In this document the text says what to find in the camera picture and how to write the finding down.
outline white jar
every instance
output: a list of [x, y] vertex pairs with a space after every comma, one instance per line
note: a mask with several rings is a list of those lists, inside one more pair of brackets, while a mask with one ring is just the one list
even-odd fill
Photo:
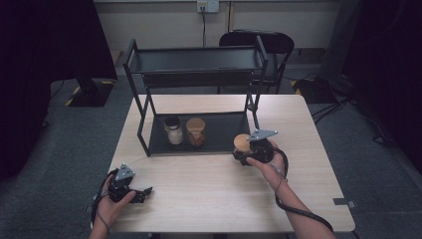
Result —
[[179, 144], [183, 141], [183, 131], [180, 127], [179, 117], [169, 117], [164, 122], [165, 130], [167, 131], [168, 140], [171, 144]]

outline forearm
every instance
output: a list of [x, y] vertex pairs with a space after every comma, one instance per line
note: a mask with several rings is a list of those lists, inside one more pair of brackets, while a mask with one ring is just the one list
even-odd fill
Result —
[[[311, 212], [284, 180], [276, 193], [283, 204]], [[322, 223], [293, 212], [286, 213], [298, 238], [335, 238], [331, 231]]]
[[106, 239], [107, 237], [106, 226], [99, 219], [96, 220], [90, 234], [90, 239]]

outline shelf tier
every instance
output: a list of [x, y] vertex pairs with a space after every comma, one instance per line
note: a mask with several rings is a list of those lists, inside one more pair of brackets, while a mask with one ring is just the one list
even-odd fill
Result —
[[[173, 145], [169, 142], [164, 129], [164, 121], [168, 114], [157, 114], [152, 124], [149, 141], [151, 154], [191, 154], [191, 153], [227, 153], [234, 149], [233, 139], [240, 133], [250, 134], [246, 112], [234, 113], [206, 113], [206, 114], [179, 114], [183, 131], [183, 141]], [[186, 123], [192, 118], [201, 118], [205, 121], [205, 143], [194, 147], [189, 142]]]

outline black office chair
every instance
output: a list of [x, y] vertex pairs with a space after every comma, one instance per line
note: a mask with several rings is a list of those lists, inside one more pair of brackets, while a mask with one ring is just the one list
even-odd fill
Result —
[[[292, 53], [295, 43], [286, 34], [278, 32], [266, 32], [257, 30], [233, 30], [224, 34], [220, 38], [220, 47], [223, 46], [253, 46], [256, 37], [260, 36], [263, 41], [264, 48], [268, 53], [269, 63], [263, 86], [276, 87], [276, 94], [279, 93], [280, 84], [282, 83], [283, 73], [285, 71], [287, 60]], [[283, 60], [278, 63], [277, 56], [284, 55]], [[254, 72], [253, 85], [257, 85], [260, 81], [260, 71]]]

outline wall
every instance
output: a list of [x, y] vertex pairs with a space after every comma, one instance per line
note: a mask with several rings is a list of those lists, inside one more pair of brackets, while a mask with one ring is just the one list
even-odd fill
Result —
[[[96, 7], [111, 50], [201, 47], [203, 18], [196, 1], [97, 0]], [[220, 11], [205, 15], [206, 46], [218, 46], [232, 29], [279, 31], [297, 48], [326, 48], [339, 1], [220, 1]]]

